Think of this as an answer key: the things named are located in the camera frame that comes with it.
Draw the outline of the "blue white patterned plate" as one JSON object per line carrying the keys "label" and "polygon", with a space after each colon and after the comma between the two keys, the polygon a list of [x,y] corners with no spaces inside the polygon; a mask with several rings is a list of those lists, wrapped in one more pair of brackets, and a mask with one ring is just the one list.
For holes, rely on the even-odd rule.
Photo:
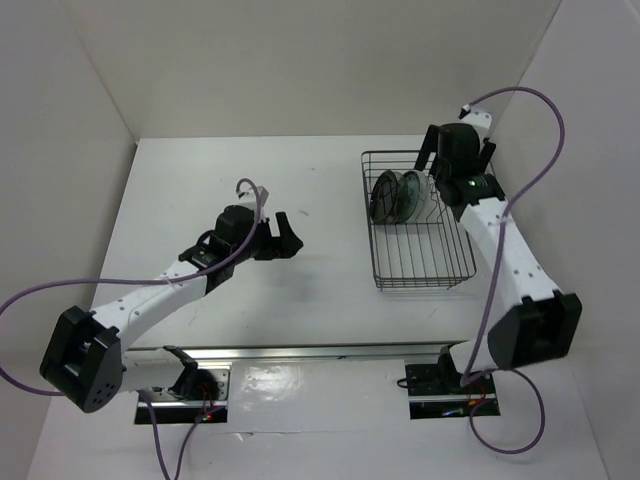
{"label": "blue white patterned plate", "polygon": [[404,184],[398,195],[397,222],[414,223],[425,206],[428,181],[426,175],[418,170],[407,171],[403,178]]}

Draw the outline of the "smoky clear square plate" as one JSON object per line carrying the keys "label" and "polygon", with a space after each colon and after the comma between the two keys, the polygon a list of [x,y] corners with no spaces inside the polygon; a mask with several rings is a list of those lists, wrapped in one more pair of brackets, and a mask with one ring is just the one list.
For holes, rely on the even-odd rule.
{"label": "smoky clear square plate", "polygon": [[387,170],[386,173],[389,179],[389,191],[385,197],[389,198],[390,206],[385,223],[393,224],[397,222],[399,217],[401,197],[406,181],[404,174],[397,170]]}

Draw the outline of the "black round plate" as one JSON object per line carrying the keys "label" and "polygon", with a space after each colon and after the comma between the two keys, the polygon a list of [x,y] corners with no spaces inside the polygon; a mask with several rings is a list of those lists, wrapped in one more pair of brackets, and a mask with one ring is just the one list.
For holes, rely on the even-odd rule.
{"label": "black round plate", "polygon": [[386,171],[378,177],[370,196],[369,216],[374,224],[386,224],[385,220],[390,206],[389,198],[385,197],[389,191],[389,179]]}

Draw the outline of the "clear textured square plate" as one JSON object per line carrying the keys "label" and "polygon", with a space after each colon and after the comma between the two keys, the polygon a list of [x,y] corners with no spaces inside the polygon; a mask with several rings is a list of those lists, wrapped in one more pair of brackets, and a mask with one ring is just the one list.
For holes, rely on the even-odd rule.
{"label": "clear textured square plate", "polygon": [[431,176],[425,171],[419,171],[421,177],[421,193],[420,197],[424,200],[419,222],[428,222],[429,217],[437,209],[437,191],[435,190],[434,182]]}

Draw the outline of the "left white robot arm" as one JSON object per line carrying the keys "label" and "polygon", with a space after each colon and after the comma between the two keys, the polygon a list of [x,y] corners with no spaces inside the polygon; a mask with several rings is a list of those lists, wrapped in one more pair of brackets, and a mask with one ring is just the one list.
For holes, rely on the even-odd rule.
{"label": "left white robot arm", "polygon": [[176,399],[199,399],[213,390],[213,377],[181,348],[135,351],[132,346],[168,316],[229,280],[238,264],[294,257],[304,243],[285,213],[275,218],[277,235],[268,220],[256,219],[254,210],[228,206],[157,284],[91,311],[77,306],[64,311],[45,351],[41,376],[85,413],[105,407],[121,392],[166,391]]}

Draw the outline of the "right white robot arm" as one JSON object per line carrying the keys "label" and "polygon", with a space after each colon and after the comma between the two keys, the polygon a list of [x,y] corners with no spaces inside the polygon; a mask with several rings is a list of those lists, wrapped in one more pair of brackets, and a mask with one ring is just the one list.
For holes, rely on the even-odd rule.
{"label": "right white robot arm", "polygon": [[487,300],[506,308],[476,339],[447,347],[436,379],[448,392],[477,376],[565,357],[582,314],[574,293],[564,293],[535,258],[508,212],[508,199],[486,168],[495,150],[468,123],[428,127],[415,166],[427,170],[443,203],[490,266]]}

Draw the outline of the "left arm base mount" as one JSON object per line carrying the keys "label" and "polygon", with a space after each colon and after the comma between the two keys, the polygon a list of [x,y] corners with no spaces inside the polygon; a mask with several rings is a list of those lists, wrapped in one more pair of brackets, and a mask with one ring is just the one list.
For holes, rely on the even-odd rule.
{"label": "left arm base mount", "polygon": [[165,346],[162,353],[170,368],[160,367],[160,385],[144,389],[159,425],[193,424],[201,416],[202,424],[223,424],[228,420],[228,396],[231,366],[198,363],[186,351]]}

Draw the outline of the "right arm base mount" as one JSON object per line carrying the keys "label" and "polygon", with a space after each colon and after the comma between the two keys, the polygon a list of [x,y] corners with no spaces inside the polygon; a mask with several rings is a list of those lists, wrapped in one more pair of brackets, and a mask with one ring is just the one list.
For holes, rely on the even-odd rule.
{"label": "right arm base mount", "polygon": [[495,382],[490,374],[467,386],[461,385],[462,374],[444,347],[433,363],[405,366],[405,376],[396,386],[408,395],[412,420],[453,419],[476,416],[500,416]]}

